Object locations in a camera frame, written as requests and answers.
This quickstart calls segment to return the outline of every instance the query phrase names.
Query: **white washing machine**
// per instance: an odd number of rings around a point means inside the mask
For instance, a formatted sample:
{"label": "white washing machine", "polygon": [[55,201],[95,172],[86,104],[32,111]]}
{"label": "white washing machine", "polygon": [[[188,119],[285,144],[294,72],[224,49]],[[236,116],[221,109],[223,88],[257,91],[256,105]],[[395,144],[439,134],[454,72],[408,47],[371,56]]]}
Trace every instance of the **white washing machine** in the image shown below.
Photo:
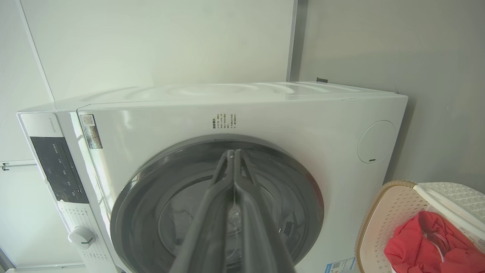
{"label": "white washing machine", "polygon": [[[127,88],[18,113],[91,272],[166,273],[215,165],[243,149],[299,273],[356,272],[407,97],[318,82]],[[227,271],[241,269],[237,208]]]}

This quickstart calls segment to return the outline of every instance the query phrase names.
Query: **washing machine door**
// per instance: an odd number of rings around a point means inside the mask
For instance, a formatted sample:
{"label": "washing machine door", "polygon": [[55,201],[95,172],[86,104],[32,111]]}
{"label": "washing machine door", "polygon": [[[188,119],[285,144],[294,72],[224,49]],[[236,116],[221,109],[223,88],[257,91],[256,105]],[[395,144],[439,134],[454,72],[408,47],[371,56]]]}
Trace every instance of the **washing machine door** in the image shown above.
{"label": "washing machine door", "polygon": [[[114,248],[134,273],[166,273],[179,252],[221,155],[246,152],[266,204],[294,263],[313,246],[323,223],[323,199],[313,176],[263,140],[207,136],[175,145],[149,160],[127,183],[112,212]],[[227,220],[228,273],[241,271],[241,213]]]}

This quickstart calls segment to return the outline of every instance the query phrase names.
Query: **blue and white label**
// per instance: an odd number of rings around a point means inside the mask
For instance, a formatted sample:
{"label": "blue and white label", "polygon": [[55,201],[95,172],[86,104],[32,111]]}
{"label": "blue and white label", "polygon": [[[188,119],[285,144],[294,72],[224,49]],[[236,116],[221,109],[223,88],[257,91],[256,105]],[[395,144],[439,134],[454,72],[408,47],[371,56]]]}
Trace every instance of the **blue and white label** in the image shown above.
{"label": "blue and white label", "polygon": [[325,273],[341,273],[341,272],[349,271],[354,267],[355,261],[356,261],[356,258],[353,257],[340,262],[329,263],[327,264]]}

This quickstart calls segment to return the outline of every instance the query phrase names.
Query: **laundry basket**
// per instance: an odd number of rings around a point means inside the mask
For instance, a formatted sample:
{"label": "laundry basket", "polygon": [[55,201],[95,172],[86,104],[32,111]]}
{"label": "laundry basket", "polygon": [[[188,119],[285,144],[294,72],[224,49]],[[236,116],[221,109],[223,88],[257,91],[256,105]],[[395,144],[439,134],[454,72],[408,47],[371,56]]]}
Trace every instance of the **laundry basket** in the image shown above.
{"label": "laundry basket", "polygon": [[420,210],[450,221],[485,253],[485,195],[467,186],[394,180],[382,186],[360,228],[356,262],[361,273],[391,273],[384,248],[396,227]]}

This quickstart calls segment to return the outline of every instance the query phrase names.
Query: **red cloth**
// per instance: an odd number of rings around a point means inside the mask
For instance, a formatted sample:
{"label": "red cloth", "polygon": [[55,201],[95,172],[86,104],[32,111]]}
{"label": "red cloth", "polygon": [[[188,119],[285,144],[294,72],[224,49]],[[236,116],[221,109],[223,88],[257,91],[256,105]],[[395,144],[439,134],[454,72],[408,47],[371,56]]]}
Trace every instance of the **red cloth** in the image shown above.
{"label": "red cloth", "polygon": [[397,273],[485,273],[485,254],[433,212],[420,211],[396,228],[384,254]]}

